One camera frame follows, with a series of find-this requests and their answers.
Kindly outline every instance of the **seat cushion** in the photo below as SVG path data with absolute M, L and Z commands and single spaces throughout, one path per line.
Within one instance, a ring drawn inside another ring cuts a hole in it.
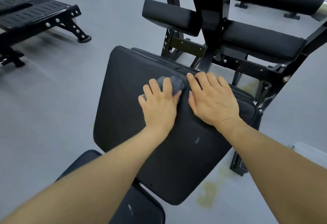
M 188 104 L 186 74 L 198 71 L 141 50 L 113 49 L 108 62 L 94 125 L 94 141 L 105 152 L 145 127 L 138 96 L 151 78 L 175 76 L 183 81 L 175 126 L 137 175 L 148 189 L 172 205 L 182 203 L 230 150 L 214 127 L 197 118 Z M 232 87 L 241 118 L 254 126 L 254 98 Z
M 271 63 L 296 60 L 306 40 L 236 21 L 227 21 L 222 45 Z
M 145 0 L 142 16 L 158 26 L 198 36 L 201 22 L 195 11 L 154 0 Z
M 57 181 L 99 156 L 101 153 L 95 150 L 86 151 L 67 168 Z M 143 223 L 164 224 L 165 212 L 156 199 L 141 186 L 133 183 L 109 224 Z

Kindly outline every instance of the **left hand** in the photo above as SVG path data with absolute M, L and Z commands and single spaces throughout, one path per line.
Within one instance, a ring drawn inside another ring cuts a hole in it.
M 173 96 L 173 85 L 170 78 L 163 81 L 163 89 L 155 79 L 149 81 L 149 85 L 143 86 L 146 100 L 141 95 L 139 103 L 142 107 L 145 124 L 148 129 L 160 132 L 165 139 L 174 127 L 177 104 L 182 91 Z

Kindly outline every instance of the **gray cloth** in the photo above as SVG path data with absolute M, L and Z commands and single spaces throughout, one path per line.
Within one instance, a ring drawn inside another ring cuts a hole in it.
M 161 91 L 163 89 L 163 80 L 165 78 L 166 78 L 165 76 L 162 76 L 157 79 L 157 83 L 158 83 Z M 175 96 L 180 90 L 185 89 L 185 84 L 179 78 L 177 78 L 175 76 L 171 76 L 170 79 L 171 79 L 171 84 L 173 85 L 173 96 Z

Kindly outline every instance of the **adjustable bench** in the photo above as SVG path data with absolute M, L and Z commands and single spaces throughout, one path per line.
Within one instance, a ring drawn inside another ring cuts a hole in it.
M 10 62 L 24 66 L 19 59 L 24 54 L 11 46 L 53 27 L 72 32 L 80 43 L 90 41 L 91 36 L 72 20 L 80 15 L 77 5 L 54 0 L 0 0 L 0 29 L 4 30 L 0 33 L 0 67 Z

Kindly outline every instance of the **forearm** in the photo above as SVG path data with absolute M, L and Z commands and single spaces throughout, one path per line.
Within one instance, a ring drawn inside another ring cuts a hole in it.
M 107 224 L 137 172 L 163 139 L 159 131 L 145 128 L 43 190 L 1 224 Z
M 240 154 L 279 223 L 326 223 L 327 170 L 242 120 L 219 130 Z

